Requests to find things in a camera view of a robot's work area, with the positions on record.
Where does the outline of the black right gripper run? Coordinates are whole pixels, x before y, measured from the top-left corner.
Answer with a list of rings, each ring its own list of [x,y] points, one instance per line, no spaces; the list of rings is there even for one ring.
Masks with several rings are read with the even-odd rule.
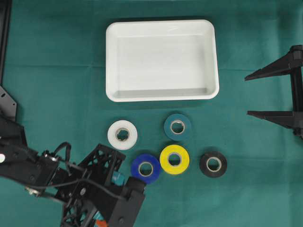
[[[283,57],[273,63],[249,74],[244,78],[245,81],[282,76],[290,74],[292,88],[292,111],[247,111],[247,115],[266,120],[282,127],[293,129],[294,117],[297,127],[294,129],[294,135],[303,138],[303,46],[294,45]]]

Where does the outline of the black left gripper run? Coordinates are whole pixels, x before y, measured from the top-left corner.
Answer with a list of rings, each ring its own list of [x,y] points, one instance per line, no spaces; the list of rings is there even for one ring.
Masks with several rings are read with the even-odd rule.
[[[126,155],[98,144],[79,164],[70,162],[70,150],[65,158],[57,152],[44,151],[35,155],[41,173],[35,184],[35,196],[62,204],[62,227],[93,227],[95,206],[85,196],[92,186],[88,179],[110,186],[114,171],[118,171]],[[116,192],[122,199],[105,200],[104,219],[109,227],[132,227],[145,199],[146,183],[129,177]]]

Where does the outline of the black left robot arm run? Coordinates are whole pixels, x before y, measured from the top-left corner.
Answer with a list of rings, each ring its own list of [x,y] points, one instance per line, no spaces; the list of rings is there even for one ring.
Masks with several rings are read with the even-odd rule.
[[[125,155],[98,144],[79,164],[71,145],[43,153],[29,148],[17,103],[0,91],[0,175],[22,184],[29,194],[62,204],[63,227],[131,227],[144,201],[146,184],[123,181],[118,170]]]

